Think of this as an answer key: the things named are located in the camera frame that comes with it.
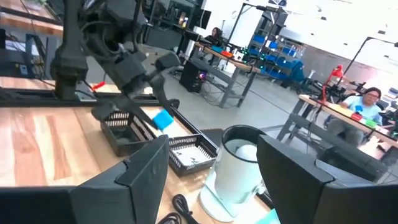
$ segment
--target black tray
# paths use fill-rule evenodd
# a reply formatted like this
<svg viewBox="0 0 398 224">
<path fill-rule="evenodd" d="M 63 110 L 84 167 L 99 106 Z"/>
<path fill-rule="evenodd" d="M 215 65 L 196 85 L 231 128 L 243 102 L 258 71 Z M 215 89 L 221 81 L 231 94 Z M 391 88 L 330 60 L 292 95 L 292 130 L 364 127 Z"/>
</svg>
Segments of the black tray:
<svg viewBox="0 0 398 224">
<path fill-rule="evenodd" d="M 217 157 L 217 147 L 209 142 L 202 134 L 172 138 L 169 140 L 169 143 L 169 165 L 179 177 L 210 168 Z M 197 148 L 208 160 L 195 165 L 185 166 L 174 152 L 188 147 Z"/>
<path fill-rule="evenodd" d="M 129 156 L 156 138 L 137 116 L 120 111 L 101 122 L 101 129 L 117 156 Z"/>
</svg>

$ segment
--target woman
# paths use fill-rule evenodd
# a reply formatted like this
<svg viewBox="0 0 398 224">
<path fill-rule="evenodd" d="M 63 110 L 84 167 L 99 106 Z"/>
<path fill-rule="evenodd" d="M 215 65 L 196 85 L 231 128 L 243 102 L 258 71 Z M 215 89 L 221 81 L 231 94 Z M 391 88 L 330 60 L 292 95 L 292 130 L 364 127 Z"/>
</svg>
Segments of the woman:
<svg viewBox="0 0 398 224">
<path fill-rule="evenodd" d="M 211 35 L 208 35 L 205 39 L 210 41 L 213 45 L 221 47 L 223 45 L 223 31 L 218 27 L 214 27 L 211 31 Z"/>
</svg>

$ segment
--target red object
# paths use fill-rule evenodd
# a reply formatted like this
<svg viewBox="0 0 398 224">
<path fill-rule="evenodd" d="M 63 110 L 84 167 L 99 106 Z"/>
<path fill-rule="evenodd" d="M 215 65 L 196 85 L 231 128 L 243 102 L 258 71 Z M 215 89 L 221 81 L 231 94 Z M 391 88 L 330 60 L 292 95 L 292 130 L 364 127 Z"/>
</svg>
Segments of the red object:
<svg viewBox="0 0 398 224">
<path fill-rule="evenodd" d="M 97 90 L 105 85 L 105 81 L 100 82 L 99 84 L 92 87 L 93 90 Z"/>
<path fill-rule="evenodd" d="M 337 67 L 335 69 L 333 69 L 329 75 L 328 80 L 326 80 L 326 82 L 323 84 L 322 86 L 322 103 L 326 102 L 326 86 L 328 86 L 328 84 L 331 81 L 331 78 L 333 77 L 338 77 L 341 78 L 343 77 L 343 65 L 337 65 Z"/>
<path fill-rule="evenodd" d="M 233 56 L 232 53 L 227 52 L 227 51 L 225 51 L 225 50 L 221 51 L 221 54 L 224 55 L 225 57 L 232 57 L 232 56 Z"/>
<path fill-rule="evenodd" d="M 351 115 L 351 118 L 353 120 L 360 121 L 362 119 L 362 115 L 357 114 L 357 113 L 353 113 L 353 115 Z"/>
</svg>

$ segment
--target blue shirt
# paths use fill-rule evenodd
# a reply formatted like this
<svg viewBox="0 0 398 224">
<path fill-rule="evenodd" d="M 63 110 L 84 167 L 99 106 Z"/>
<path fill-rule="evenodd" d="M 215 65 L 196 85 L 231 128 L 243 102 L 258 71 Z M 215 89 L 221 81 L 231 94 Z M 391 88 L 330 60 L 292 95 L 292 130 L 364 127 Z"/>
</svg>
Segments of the blue shirt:
<svg viewBox="0 0 398 224">
<path fill-rule="evenodd" d="M 382 125 L 382 118 L 379 115 L 381 112 L 380 107 L 377 105 L 363 105 L 362 96 L 350 96 L 344 101 L 344 103 L 348 105 L 348 109 L 361 114 L 365 120 L 370 119 L 376 122 L 378 125 Z"/>
</svg>

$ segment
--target white container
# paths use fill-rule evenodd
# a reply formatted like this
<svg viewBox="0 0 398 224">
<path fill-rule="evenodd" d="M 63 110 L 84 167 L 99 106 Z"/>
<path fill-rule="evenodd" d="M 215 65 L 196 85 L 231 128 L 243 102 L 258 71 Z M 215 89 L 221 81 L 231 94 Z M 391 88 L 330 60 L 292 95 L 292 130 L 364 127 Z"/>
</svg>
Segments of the white container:
<svg viewBox="0 0 398 224">
<path fill-rule="evenodd" d="M 241 207 L 265 186 L 257 163 L 257 140 L 262 131 L 237 125 L 224 131 L 216 162 L 200 192 L 203 209 L 212 218 L 231 222 Z"/>
</svg>

